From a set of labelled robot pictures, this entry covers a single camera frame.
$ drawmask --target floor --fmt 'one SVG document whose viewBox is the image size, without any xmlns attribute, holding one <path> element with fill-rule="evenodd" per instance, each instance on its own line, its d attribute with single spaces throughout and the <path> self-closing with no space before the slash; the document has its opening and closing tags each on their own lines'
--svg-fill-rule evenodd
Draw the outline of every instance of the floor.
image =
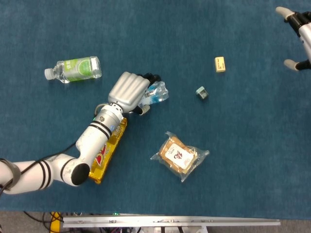
<svg viewBox="0 0 311 233">
<path fill-rule="evenodd" d="M 30 213 L 41 219 L 41 213 Z M 3 233 L 48 233 L 42 223 L 27 217 L 23 212 L 0 212 L 0 224 Z M 269 227 L 210 227 L 208 233 L 310 233 L 311 220 L 284 220 L 281 226 Z M 97 229 L 89 229 L 88 233 L 98 233 Z"/>
</svg>

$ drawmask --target robotic arm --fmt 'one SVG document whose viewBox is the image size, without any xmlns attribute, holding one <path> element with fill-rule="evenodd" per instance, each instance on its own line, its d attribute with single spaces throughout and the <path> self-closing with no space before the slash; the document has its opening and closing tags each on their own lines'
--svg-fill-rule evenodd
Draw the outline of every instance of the robotic arm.
<svg viewBox="0 0 311 233">
<path fill-rule="evenodd" d="M 124 72 L 109 93 L 109 104 L 100 110 L 77 140 L 76 147 L 80 151 L 80 157 L 74 158 L 66 154 L 59 154 L 38 162 L 4 192 L 17 194 L 40 190 L 49 187 L 53 180 L 72 186 L 82 184 L 88 178 L 96 154 L 122 121 L 122 114 L 137 109 L 145 90 L 154 81 L 152 78 L 150 79 L 150 74 L 145 77 Z M 0 184 L 4 185 L 12 179 L 14 170 L 24 170 L 33 162 L 10 163 L 0 160 Z"/>
<path fill-rule="evenodd" d="M 293 30 L 300 38 L 306 53 L 308 60 L 303 62 L 295 62 L 290 59 L 284 61 L 284 65 L 292 70 L 311 69 L 311 12 L 292 12 L 284 7 L 277 7 L 276 12 L 284 17 L 284 21 L 288 22 Z"/>
</svg>

